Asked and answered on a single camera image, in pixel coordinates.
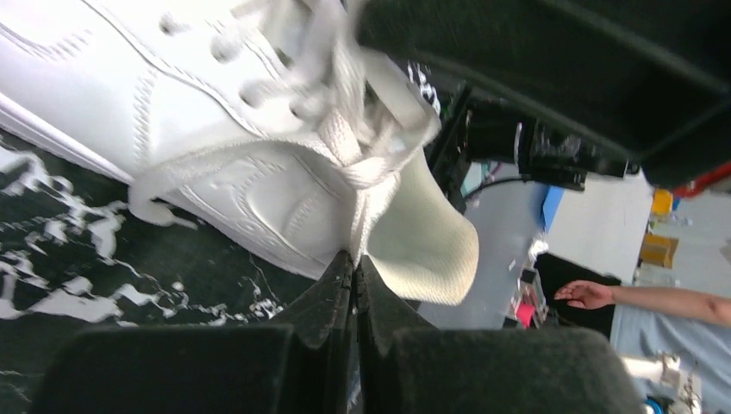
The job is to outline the person's bare hand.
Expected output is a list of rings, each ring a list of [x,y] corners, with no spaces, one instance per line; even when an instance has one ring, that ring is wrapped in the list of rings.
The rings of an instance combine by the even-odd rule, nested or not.
[[[556,291],[553,298],[585,310],[597,310],[615,303],[610,286],[588,280],[575,280],[565,284]]]

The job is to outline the white shoelace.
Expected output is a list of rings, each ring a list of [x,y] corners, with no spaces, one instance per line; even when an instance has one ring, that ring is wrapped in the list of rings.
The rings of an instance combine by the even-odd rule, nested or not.
[[[365,252],[401,171],[439,123],[388,58],[355,44],[354,10],[181,1],[148,23],[126,19],[146,59],[228,118],[173,154],[150,151],[131,211],[169,225],[162,198],[180,192],[270,260],[304,267]]]

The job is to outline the person's bare forearm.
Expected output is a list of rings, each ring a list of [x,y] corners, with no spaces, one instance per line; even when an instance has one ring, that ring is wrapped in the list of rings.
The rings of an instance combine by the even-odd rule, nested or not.
[[[730,299],[681,288],[612,286],[615,304],[634,306],[665,315],[730,326]]]

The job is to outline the white sneaker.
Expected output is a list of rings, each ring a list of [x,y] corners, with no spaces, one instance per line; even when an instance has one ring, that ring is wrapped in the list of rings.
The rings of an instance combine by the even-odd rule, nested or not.
[[[179,207],[284,270],[368,259],[401,298],[459,304],[478,235],[425,147],[440,120],[354,39],[358,1],[4,1],[1,124]]]

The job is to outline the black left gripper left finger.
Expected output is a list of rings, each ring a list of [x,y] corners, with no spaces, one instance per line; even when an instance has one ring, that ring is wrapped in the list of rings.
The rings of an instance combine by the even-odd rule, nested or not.
[[[343,413],[353,262],[272,319],[243,325],[102,327],[54,359],[34,413]]]

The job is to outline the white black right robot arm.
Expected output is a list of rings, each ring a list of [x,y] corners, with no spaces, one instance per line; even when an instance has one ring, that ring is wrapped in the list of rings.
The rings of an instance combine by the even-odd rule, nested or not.
[[[368,1],[360,45],[463,79],[474,159],[676,190],[730,161],[727,1]]]

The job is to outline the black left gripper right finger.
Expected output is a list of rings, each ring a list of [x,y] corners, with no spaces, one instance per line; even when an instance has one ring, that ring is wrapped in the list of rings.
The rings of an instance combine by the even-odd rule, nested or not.
[[[587,329],[437,329],[356,270],[367,413],[641,413],[620,358]]]

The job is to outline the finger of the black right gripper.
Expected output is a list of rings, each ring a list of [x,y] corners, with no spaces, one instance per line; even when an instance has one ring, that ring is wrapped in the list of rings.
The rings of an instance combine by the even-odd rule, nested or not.
[[[364,47],[503,97],[673,188],[730,159],[727,1],[367,1]]]

